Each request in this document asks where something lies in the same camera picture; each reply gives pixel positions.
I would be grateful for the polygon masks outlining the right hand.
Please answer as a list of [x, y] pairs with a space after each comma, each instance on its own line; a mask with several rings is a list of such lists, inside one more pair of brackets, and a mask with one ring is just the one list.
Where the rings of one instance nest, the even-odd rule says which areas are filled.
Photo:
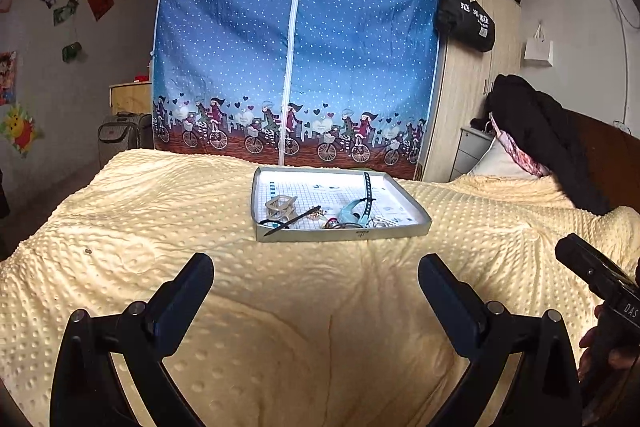
[[[598, 320], [596, 326], [591, 327], [579, 340], [579, 348], [582, 349], [578, 363], [578, 381], [584, 381], [592, 372], [597, 361], [604, 358], [604, 348], [598, 342], [604, 338], [604, 321], [602, 315], [605, 306], [597, 305], [594, 308], [594, 316]], [[626, 371], [632, 369], [639, 360], [639, 343], [631, 340], [623, 340], [621, 343], [613, 343], [608, 350], [608, 366], [613, 371]]]

